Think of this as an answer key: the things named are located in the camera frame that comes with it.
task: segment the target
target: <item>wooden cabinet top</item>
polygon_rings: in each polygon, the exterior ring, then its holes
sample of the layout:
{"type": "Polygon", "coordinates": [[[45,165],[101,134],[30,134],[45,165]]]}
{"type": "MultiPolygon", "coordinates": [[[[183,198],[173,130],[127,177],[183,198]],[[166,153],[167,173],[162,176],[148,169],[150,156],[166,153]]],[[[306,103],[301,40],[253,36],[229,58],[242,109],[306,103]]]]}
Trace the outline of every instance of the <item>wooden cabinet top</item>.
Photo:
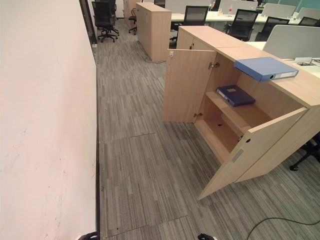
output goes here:
{"type": "Polygon", "coordinates": [[[312,106],[320,105],[319,77],[212,27],[181,26],[179,28],[180,30],[185,31],[193,37],[201,40],[204,44],[212,47],[212,50],[220,53],[233,62],[240,59],[273,57],[298,69],[299,73],[297,76],[271,80],[270,84],[291,96],[306,107],[310,108],[312,106]]]}
{"type": "Polygon", "coordinates": [[[170,12],[170,10],[165,9],[161,6],[155,5],[152,2],[137,2],[137,6],[140,6],[146,10],[149,10],[150,12],[170,12]]]}

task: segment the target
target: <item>striped carpet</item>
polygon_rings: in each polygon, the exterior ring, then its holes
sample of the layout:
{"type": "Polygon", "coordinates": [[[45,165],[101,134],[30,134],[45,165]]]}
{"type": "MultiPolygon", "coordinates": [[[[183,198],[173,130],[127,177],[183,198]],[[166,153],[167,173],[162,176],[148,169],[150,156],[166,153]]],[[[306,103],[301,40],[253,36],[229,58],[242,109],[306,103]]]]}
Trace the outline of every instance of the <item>striped carpet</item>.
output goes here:
{"type": "MultiPolygon", "coordinates": [[[[206,233],[243,240],[267,217],[320,220],[320,164],[310,157],[298,172],[288,169],[302,150],[268,175],[198,201],[220,163],[192,124],[162,121],[166,65],[145,61],[123,19],[116,28],[119,39],[95,49],[101,239],[195,240],[206,233]]],[[[320,224],[270,220],[249,239],[320,239],[320,224]]]]}

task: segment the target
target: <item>tall wooden cabinet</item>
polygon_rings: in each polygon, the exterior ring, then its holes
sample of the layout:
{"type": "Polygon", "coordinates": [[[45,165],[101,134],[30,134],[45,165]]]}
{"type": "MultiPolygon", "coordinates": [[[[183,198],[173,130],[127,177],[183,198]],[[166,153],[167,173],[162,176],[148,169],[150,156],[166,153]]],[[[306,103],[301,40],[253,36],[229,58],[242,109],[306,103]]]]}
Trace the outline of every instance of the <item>tall wooden cabinet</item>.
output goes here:
{"type": "Polygon", "coordinates": [[[163,120],[192,122],[221,166],[199,199],[233,182],[267,174],[320,131],[320,78],[259,82],[235,60],[269,57],[207,26],[183,26],[167,50],[163,120]],[[216,89],[237,85],[255,103],[230,106],[216,89]]]}
{"type": "Polygon", "coordinates": [[[171,11],[151,2],[136,4],[137,35],[152,61],[164,61],[169,48],[171,11]]]}

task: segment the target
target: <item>black office chair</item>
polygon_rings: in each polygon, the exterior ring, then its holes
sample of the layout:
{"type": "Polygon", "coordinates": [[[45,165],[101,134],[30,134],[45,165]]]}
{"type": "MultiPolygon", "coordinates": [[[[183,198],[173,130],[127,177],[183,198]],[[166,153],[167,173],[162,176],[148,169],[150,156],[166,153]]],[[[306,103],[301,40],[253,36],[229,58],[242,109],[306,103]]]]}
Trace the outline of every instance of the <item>black office chair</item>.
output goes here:
{"type": "MultiPolygon", "coordinates": [[[[206,22],[206,17],[208,13],[208,6],[185,6],[183,26],[203,26],[206,22]]],[[[181,24],[175,24],[172,29],[178,31],[181,24]]],[[[177,42],[178,34],[170,40],[175,40],[177,42]]]]}
{"type": "Polygon", "coordinates": [[[288,25],[289,19],[283,19],[283,18],[278,18],[278,17],[272,17],[268,16],[263,29],[261,32],[258,32],[258,34],[255,37],[256,42],[265,42],[268,40],[268,37],[274,29],[275,25],[288,25]]]}
{"type": "Polygon", "coordinates": [[[238,9],[232,24],[226,25],[225,33],[241,41],[249,41],[259,12],[238,9]]]}
{"type": "MultiPolygon", "coordinates": [[[[136,24],[136,22],[137,22],[136,10],[137,10],[136,8],[132,8],[131,16],[128,18],[129,20],[133,21],[133,24],[136,24]]],[[[137,27],[135,26],[135,27],[129,29],[129,33],[131,33],[131,31],[133,31],[133,34],[136,35],[137,27]]]]}
{"type": "Polygon", "coordinates": [[[159,7],[165,8],[166,1],[165,0],[154,0],[153,3],[159,7]]]}
{"type": "Polygon", "coordinates": [[[305,145],[303,145],[301,149],[305,150],[306,153],[299,161],[289,167],[291,171],[298,171],[298,165],[306,160],[309,156],[314,156],[315,159],[317,159],[320,163],[320,132],[318,132],[305,145]]]}
{"type": "MultiPolygon", "coordinates": [[[[117,4],[116,0],[95,0],[96,2],[107,2],[109,3],[109,8],[111,10],[111,15],[113,17],[114,22],[117,20],[116,17],[116,11],[117,11],[117,4]]],[[[118,36],[120,35],[119,30],[117,29],[112,29],[111,31],[115,32],[118,36]]]]}
{"type": "Polygon", "coordinates": [[[101,43],[104,42],[105,38],[110,38],[115,42],[115,39],[118,39],[118,37],[117,35],[111,34],[111,31],[114,30],[115,19],[112,15],[109,2],[93,1],[92,6],[94,11],[94,25],[97,28],[102,28],[101,35],[98,36],[98,39],[101,38],[101,43]]]}
{"type": "Polygon", "coordinates": [[[310,27],[320,27],[320,20],[304,16],[299,22],[299,26],[310,26],[310,27]]]}

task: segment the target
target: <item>cabinet shelf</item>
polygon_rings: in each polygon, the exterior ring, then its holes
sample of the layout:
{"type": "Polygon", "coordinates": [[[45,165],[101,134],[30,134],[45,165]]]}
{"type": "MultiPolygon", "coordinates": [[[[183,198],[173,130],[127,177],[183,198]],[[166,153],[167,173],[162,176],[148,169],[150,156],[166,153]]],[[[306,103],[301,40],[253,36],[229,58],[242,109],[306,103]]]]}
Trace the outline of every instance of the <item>cabinet shelf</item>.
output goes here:
{"type": "Polygon", "coordinates": [[[244,135],[247,130],[272,120],[255,104],[231,106],[215,91],[206,92],[205,95],[227,117],[224,120],[238,136],[244,135]]]}
{"type": "Polygon", "coordinates": [[[238,136],[221,118],[211,120],[197,120],[195,127],[201,133],[214,155],[222,164],[228,160],[229,155],[238,143],[238,136]]]}

